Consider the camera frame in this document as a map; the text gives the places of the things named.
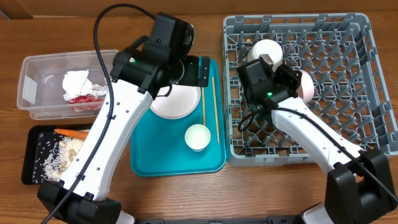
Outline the red snack wrapper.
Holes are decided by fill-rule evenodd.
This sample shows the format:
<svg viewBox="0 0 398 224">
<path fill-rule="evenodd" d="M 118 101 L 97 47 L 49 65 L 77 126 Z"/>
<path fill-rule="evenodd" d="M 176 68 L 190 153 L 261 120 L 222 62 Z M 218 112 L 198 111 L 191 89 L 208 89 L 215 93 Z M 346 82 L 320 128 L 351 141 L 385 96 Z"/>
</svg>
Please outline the red snack wrapper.
<svg viewBox="0 0 398 224">
<path fill-rule="evenodd" d="M 95 97 L 93 95 L 86 95 L 86 96 L 79 96 L 77 98 L 74 98 L 72 100 L 69 100 L 69 104 L 81 104 L 83 103 L 83 106 L 74 106 L 73 110 L 74 112 L 82 112 L 82 111 L 89 111 L 89 110 L 97 110 L 102 107 L 102 102 L 104 101 L 103 96 L 98 96 Z"/>
</svg>

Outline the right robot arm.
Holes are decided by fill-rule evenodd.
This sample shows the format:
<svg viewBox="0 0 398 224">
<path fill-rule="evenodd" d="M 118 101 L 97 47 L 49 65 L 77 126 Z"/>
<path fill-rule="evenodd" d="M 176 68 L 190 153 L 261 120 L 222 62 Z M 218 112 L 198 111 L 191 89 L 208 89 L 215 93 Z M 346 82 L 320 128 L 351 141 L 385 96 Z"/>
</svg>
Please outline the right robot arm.
<svg viewBox="0 0 398 224">
<path fill-rule="evenodd" d="M 267 55 L 237 68 L 250 114 L 238 131 L 254 118 L 265 119 L 288 134 L 326 175 L 325 200 L 294 219 L 294 223 L 371 223 L 397 208 L 388 158 L 365 151 L 327 125 L 307 106 L 313 81 L 304 70 L 286 64 L 273 69 Z"/>
</svg>

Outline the peanut shells and rice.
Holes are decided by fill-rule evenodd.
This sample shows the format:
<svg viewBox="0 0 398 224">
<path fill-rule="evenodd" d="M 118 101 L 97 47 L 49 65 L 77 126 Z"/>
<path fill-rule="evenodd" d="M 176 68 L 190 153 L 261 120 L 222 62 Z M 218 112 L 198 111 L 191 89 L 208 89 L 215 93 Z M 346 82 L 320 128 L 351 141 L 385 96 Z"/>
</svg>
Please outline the peanut shells and rice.
<svg viewBox="0 0 398 224">
<path fill-rule="evenodd" d="M 32 183 L 41 184 L 44 180 L 57 181 L 76 158 L 83 143 L 84 140 L 59 135 L 53 131 L 40 133 L 37 140 Z"/>
</svg>

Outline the aluminium foil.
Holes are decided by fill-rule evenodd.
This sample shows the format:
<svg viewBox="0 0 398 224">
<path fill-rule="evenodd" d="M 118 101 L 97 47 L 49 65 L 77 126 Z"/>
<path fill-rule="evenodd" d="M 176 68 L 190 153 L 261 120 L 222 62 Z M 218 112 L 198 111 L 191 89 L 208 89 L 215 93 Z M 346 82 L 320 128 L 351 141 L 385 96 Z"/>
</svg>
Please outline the aluminium foil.
<svg viewBox="0 0 398 224">
<path fill-rule="evenodd" d="M 101 86 L 98 84 L 93 84 L 91 95 L 95 98 L 104 97 L 108 93 L 108 86 Z"/>
</svg>

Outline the white napkin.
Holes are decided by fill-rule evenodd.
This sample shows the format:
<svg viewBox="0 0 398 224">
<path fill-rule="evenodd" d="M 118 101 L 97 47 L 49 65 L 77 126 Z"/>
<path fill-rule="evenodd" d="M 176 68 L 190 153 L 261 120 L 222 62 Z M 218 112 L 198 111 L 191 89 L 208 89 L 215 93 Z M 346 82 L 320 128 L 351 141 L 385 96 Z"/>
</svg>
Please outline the white napkin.
<svg viewBox="0 0 398 224">
<path fill-rule="evenodd" d="M 89 81 L 88 74 L 89 70 L 69 71 L 65 74 L 62 82 L 65 101 L 92 94 L 93 84 Z"/>
</svg>

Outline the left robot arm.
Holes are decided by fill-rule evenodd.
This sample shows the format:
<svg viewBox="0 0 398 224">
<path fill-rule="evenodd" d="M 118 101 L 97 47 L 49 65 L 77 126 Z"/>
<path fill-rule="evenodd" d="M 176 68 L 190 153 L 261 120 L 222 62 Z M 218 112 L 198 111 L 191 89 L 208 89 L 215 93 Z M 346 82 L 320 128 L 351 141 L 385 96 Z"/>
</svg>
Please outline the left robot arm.
<svg viewBox="0 0 398 224">
<path fill-rule="evenodd" d="M 108 197 L 115 168 L 131 134 L 161 88 L 206 87 L 208 70 L 189 54 L 191 24 L 160 13 L 149 36 L 118 52 L 106 72 L 108 94 L 83 146 L 57 181 L 45 181 L 38 198 L 49 218 L 66 223 L 135 223 Z"/>
</svg>

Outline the white bowl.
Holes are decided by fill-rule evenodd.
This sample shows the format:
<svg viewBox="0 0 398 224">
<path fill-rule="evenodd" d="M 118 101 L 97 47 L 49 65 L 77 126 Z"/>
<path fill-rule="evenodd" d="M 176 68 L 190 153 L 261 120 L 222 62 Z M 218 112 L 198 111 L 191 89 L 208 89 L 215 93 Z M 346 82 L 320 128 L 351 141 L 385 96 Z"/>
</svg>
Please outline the white bowl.
<svg viewBox="0 0 398 224">
<path fill-rule="evenodd" d="M 263 39 L 256 42 L 248 53 L 248 62 L 259 58 L 262 54 L 270 56 L 274 65 L 282 63 L 282 47 L 274 40 Z"/>
</svg>

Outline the orange carrot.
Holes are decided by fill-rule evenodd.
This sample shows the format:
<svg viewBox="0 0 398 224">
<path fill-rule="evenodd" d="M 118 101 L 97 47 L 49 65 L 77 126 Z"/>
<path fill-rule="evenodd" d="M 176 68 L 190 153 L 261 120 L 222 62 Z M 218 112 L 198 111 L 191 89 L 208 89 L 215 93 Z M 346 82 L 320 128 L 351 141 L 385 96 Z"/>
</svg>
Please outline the orange carrot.
<svg viewBox="0 0 398 224">
<path fill-rule="evenodd" d="M 63 136 L 67 136 L 70 138 L 77 138 L 81 140 L 85 140 L 88 136 L 88 132 L 86 131 L 77 131 L 71 129 L 54 129 L 54 132 L 57 134 L 61 134 Z"/>
</svg>

